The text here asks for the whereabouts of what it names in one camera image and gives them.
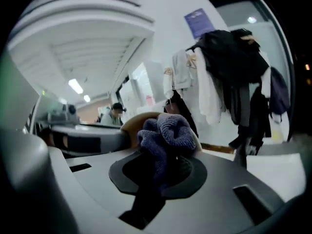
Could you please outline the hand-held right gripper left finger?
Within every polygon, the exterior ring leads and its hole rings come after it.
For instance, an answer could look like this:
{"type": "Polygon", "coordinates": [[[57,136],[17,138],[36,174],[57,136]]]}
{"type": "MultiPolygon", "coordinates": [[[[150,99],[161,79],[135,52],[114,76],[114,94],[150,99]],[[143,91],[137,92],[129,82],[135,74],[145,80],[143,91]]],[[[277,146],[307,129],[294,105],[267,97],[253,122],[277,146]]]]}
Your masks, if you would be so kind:
{"type": "Polygon", "coordinates": [[[154,161],[149,153],[135,152],[114,162],[109,178],[117,189],[135,195],[140,187],[150,184],[155,174],[154,161]]]}

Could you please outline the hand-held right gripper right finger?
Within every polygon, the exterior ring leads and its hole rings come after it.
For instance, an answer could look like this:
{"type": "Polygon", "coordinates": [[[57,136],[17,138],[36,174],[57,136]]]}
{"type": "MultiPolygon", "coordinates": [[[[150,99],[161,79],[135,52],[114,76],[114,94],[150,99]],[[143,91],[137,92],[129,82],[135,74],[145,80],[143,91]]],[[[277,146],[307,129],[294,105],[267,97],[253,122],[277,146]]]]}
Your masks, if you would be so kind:
{"type": "Polygon", "coordinates": [[[188,198],[197,192],[207,179],[205,165],[194,157],[178,156],[167,170],[164,198],[188,198]]]}

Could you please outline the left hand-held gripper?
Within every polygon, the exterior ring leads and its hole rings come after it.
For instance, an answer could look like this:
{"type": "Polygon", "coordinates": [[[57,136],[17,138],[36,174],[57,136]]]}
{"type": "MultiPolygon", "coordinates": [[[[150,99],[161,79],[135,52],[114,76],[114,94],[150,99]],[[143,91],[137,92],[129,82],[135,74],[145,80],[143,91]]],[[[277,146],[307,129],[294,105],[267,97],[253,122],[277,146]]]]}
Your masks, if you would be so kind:
{"type": "Polygon", "coordinates": [[[113,153],[129,147],[129,136],[120,129],[125,111],[122,104],[114,103],[99,122],[89,124],[80,121],[74,105],[63,104],[36,114],[35,133],[66,158],[113,153]]]}

